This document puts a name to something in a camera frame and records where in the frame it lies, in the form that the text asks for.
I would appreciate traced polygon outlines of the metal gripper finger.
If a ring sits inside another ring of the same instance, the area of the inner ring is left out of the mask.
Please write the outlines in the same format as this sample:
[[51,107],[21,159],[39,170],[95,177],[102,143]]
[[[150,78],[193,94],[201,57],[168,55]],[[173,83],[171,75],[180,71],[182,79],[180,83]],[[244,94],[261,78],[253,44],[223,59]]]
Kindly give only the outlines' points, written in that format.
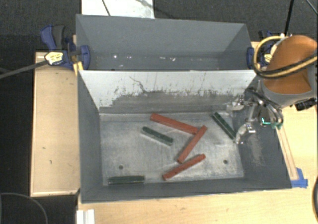
[[242,138],[246,133],[253,134],[255,132],[256,130],[254,129],[251,123],[249,122],[244,123],[243,125],[239,127],[239,129],[236,132],[236,136],[234,139],[235,144],[237,145],[242,144]]
[[246,100],[243,95],[239,95],[237,98],[229,101],[226,104],[226,111],[227,112],[240,111],[244,107],[248,106],[249,104],[250,104],[249,100]]

